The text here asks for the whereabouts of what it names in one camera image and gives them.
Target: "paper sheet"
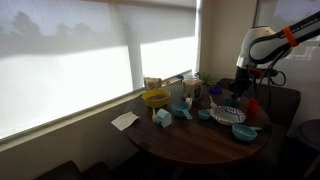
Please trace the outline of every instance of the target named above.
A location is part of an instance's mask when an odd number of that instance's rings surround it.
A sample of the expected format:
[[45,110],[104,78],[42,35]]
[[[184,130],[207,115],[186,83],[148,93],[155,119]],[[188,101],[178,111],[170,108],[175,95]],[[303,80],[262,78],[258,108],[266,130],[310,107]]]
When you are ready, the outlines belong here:
[[121,116],[114,119],[111,124],[113,124],[116,128],[118,128],[120,131],[124,130],[125,128],[129,127],[136,119],[139,117],[133,114],[131,111],[122,114]]

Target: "bottle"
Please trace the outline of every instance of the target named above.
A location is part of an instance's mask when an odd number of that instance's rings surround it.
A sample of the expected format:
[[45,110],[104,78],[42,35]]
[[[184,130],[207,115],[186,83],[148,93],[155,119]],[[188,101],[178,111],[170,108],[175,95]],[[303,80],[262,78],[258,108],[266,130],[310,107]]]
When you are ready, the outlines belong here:
[[183,98],[190,97],[192,100],[200,99],[202,95],[201,85],[202,81],[199,79],[199,77],[187,75],[182,81]]

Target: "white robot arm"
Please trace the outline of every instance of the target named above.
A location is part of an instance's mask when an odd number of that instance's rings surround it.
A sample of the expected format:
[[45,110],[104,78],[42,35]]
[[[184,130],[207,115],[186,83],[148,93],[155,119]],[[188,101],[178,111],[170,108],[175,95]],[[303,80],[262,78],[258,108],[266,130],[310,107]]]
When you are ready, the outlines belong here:
[[260,71],[256,68],[258,64],[276,63],[287,56],[292,47],[319,34],[320,11],[279,32],[274,32],[266,26],[250,29],[242,43],[236,77],[230,83],[229,89],[236,97],[241,97],[242,93],[250,87],[252,76],[258,79],[266,76],[265,70]]

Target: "jar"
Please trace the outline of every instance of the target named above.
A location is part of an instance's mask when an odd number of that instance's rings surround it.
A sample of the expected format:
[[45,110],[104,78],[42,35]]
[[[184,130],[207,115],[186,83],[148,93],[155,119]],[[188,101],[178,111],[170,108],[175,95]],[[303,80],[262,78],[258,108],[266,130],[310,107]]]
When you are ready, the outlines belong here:
[[183,98],[192,98],[192,100],[197,100],[201,98],[202,81],[197,76],[187,75],[182,81],[183,86]]

